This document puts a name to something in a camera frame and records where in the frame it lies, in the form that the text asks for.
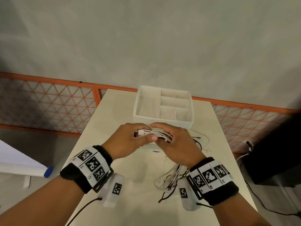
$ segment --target blue object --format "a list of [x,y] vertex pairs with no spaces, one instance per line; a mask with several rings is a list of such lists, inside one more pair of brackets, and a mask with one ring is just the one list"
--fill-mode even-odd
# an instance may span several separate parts
[[48,178],[51,175],[51,173],[53,172],[53,169],[54,169],[54,167],[52,167],[52,166],[48,167],[47,170],[44,173],[44,177]]

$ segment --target hand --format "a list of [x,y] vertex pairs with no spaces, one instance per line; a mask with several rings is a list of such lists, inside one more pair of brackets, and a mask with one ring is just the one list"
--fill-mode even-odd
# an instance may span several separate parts
[[152,128],[163,129],[165,132],[172,134],[173,138],[171,143],[167,143],[160,138],[156,140],[155,143],[165,152],[167,157],[175,163],[190,169],[206,158],[191,138],[187,129],[159,122],[152,123],[150,126]]
[[133,153],[137,148],[158,139],[155,135],[134,137],[134,131],[139,129],[151,130],[151,128],[145,124],[126,123],[120,125],[102,147],[106,149],[112,159],[115,160],[124,158]]

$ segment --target forearm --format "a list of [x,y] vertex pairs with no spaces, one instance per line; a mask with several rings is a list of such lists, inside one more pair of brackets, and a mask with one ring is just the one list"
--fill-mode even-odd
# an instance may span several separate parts
[[222,226],[270,225],[240,194],[212,207]]
[[74,181],[58,176],[0,215],[0,225],[64,226],[83,196]]

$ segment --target finger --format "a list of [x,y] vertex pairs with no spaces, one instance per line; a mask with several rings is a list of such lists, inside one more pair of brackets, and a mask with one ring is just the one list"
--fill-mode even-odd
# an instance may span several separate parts
[[152,128],[160,128],[160,129],[163,129],[165,132],[168,132],[168,133],[170,133],[170,134],[172,134],[172,135],[174,135],[175,129],[177,128],[177,127],[172,126],[172,125],[170,125],[170,124],[161,123],[161,122],[155,122],[155,123],[152,123],[152,124],[150,124],[150,126],[151,126]]
[[136,147],[139,148],[145,144],[154,142],[157,139],[158,139],[158,137],[155,135],[146,135],[146,136],[142,136],[142,137],[136,137],[135,144],[136,144]]
[[151,130],[151,128],[149,126],[147,126],[144,123],[129,123],[131,125],[131,127],[133,127],[134,131],[139,130],[139,129],[147,129],[147,130]]
[[163,151],[165,151],[170,143],[167,143],[165,140],[158,138],[157,141],[155,141],[156,145],[161,148]]

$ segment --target white table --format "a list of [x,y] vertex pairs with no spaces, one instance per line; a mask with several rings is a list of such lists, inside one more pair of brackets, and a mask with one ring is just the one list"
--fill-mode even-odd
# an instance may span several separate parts
[[[135,98],[135,92],[108,89],[68,160],[87,146],[105,142],[119,125],[133,123]],[[209,138],[205,150],[211,152],[207,152],[206,156],[223,162],[233,175],[240,194],[256,209],[210,102],[193,100],[193,103],[194,124],[191,129]],[[93,202],[76,217],[72,225],[219,225],[212,209],[202,206],[194,212],[185,211],[177,196],[173,197],[176,200],[173,203],[163,201],[158,204],[162,191],[157,190],[153,182],[162,175],[164,159],[163,152],[138,149],[126,158],[115,160],[112,168],[125,177],[116,207],[108,209]],[[91,190],[74,213],[96,197],[97,194]]]

